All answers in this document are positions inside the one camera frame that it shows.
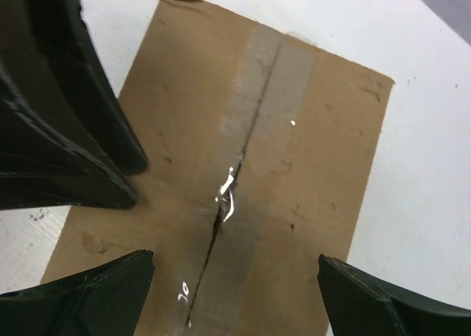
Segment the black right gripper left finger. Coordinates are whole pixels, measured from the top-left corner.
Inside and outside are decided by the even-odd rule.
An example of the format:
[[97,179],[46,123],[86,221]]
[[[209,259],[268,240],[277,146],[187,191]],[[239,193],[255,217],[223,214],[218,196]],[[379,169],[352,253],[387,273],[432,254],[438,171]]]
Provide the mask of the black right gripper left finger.
[[133,335],[152,277],[137,250],[95,268],[1,295],[2,335]]

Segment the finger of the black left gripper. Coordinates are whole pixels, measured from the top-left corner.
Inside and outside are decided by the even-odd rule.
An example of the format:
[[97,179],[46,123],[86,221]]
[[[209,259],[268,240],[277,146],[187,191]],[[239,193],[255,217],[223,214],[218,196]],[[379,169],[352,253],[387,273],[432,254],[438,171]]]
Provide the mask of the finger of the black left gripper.
[[75,116],[48,60],[1,57],[1,208],[130,210],[138,194]]
[[80,123],[124,174],[140,174],[147,156],[132,130],[82,19],[80,0],[26,0],[32,30]]

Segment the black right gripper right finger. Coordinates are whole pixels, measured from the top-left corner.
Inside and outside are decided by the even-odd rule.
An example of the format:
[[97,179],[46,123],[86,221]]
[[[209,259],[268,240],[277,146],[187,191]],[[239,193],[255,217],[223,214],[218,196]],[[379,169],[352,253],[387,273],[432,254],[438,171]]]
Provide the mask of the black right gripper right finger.
[[379,279],[323,254],[317,280],[338,335],[469,335],[470,311]]

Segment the brown cardboard express box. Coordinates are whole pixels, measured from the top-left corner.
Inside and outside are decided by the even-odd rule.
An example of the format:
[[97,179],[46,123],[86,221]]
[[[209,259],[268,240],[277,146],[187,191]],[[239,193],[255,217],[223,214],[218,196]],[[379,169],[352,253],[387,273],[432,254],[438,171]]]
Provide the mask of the brown cardboard express box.
[[324,335],[388,76],[203,0],[159,0],[119,102],[149,159],[130,211],[74,207],[44,282],[136,249],[137,335]]

